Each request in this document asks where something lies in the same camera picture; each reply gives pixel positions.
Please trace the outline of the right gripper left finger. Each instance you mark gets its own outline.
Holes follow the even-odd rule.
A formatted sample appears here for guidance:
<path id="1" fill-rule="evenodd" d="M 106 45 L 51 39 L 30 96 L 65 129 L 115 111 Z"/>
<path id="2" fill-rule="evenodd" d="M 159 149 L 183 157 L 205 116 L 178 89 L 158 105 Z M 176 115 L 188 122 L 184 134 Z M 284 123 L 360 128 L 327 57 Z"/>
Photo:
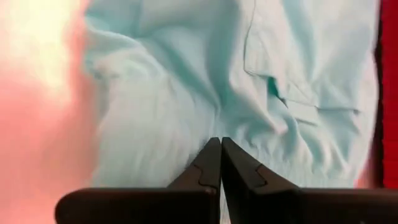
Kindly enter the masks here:
<path id="1" fill-rule="evenodd" d="M 63 196 L 58 224 L 219 223 L 221 143 L 211 138 L 167 187 L 85 188 Z"/>

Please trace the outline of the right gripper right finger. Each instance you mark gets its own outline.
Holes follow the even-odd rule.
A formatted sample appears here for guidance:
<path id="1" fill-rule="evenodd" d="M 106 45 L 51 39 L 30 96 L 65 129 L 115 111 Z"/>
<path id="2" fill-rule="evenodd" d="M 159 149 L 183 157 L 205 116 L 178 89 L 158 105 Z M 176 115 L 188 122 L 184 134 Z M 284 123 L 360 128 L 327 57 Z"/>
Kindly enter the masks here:
<path id="1" fill-rule="evenodd" d="M 222 140 L 231 223 L 397 224 L 397 191 L 301 188 Z"/>

